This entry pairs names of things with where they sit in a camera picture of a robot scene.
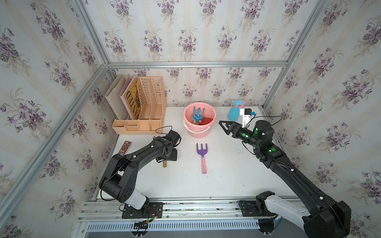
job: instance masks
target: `wooden organizer box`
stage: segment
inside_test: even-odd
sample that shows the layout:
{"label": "wooden organizer box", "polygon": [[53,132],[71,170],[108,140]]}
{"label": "wooden organizer box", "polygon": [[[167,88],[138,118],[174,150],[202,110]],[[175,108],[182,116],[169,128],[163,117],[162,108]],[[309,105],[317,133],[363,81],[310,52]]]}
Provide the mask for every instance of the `wooden organizer box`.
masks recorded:
{"label": "wooden organizer box", "polygon": [[157,134],[163,127],[166,99],[162,77],[138,77],[141,111],[138,120],[114,120],[112,128],[118,135]]}

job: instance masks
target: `pink handle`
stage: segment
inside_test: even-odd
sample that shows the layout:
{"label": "pink handle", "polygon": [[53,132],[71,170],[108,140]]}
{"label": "pink handle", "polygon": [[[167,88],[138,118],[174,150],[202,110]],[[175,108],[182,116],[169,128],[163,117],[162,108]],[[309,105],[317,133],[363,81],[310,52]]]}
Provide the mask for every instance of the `pink handle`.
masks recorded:
{"label": "pink handle", "polygon": [[202,163],[202,173],[206,174],[207,173],[207,165],[205,164],[205,158],[201,158],[201,163]]}

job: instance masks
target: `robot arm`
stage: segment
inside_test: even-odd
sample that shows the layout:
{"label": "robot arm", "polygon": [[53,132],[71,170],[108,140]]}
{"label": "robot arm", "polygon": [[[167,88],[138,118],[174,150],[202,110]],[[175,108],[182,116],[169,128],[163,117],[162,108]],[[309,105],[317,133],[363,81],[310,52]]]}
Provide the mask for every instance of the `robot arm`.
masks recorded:
{"label": "robot arm", "polygon": [[157,162],[177,160],[174,147],[179,139],[180,135],[171,130],[165,137],[155,137],[151,143],[134,153],[114,155],[102,175],[99,188],[119,202],[141,209],[148,198],[135,189],[138,171],[153,159]]}
{"label": "robot arm", "polygon": [[232,133],[233,138],[239,138],[253,146],[254,154],[260,162],[285,181],[308,210],[267,191],[259,194],[256,204],[253,205],[258,214],[270,212],[283,216],[304,229],[309,238],[342,238],[349,234],[350,207],[325,194],[291,163],[286,154],[272,143],[274,129],[269,122],[257,121],[253,131],[232,121],[219,121],[219,124],[226,134]]}

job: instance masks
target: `spray bottle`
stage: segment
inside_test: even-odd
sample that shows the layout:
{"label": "spray bottle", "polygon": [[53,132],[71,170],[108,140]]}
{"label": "spray bottle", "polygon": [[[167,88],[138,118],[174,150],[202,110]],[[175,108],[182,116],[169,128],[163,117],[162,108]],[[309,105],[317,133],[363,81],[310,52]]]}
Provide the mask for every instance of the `spray bottle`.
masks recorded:
{"label": "spray bottle", "polygon": [[242,108],[245,108],[245,102],[244,101],[232,101],[235,105],[230,109],[229,114],[227,115],[227,119],[229,121],[237,121],[239,117],[239,108],[238,106],[241,106]]}

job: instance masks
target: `bucket handle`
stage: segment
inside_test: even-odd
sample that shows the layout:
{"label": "bucket handle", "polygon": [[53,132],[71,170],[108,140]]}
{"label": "bucket handle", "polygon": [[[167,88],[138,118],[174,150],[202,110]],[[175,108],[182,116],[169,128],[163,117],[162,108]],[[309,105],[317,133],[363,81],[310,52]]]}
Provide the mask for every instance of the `bucket handle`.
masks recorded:
{"label": "bucket handle", "polygon": [[199,133],[206,132],[206,131],[209,130],[209,128],[210,128],[210,126],[208,126],[208,128],[206,128],[205,130],[196,132],[196,131],[191,131],[191,130],[188,128],[188,126],[185,124],[184,119],[182,120],[182,123],[184,124],[185,128],[186,128],[188,131],[190,131],[190,132],[192,132],[192,133],[195,133],[195,134],[199,134]]}

